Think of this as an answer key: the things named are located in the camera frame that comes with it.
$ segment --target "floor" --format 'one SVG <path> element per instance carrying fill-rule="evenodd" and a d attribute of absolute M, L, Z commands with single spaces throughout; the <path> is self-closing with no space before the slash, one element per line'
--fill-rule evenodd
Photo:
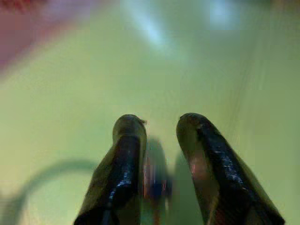
<path fill-rule="evenodd" d="M 125 0 L 37 46 L 0 83 L 0 223 L 71 224 L 114 122 L 134 113 L 174 174 L 164 222 L 202 224 L 175 135 L 195 112 L 297 224 L 299 12 L 296 1 Z"/>

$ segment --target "green floor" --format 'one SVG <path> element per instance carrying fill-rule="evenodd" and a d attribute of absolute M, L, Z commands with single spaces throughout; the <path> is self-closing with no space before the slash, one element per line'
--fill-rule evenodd
<path fill-rule="evenodd" d="M 219 128 L 287 224 L 298 224 L 300 14 L 265 2 L 107 5 L 7 71 L 0 83 L 6 222 L 16 225 L 23 206 L 20 225 L 71 224 L 114 122 L 134 113 L 148 121 L 148 136 L 161 141 L 175 173 L 166 223 L 202 224 L 175 135 L 179 116 L 195 112 Z"/>

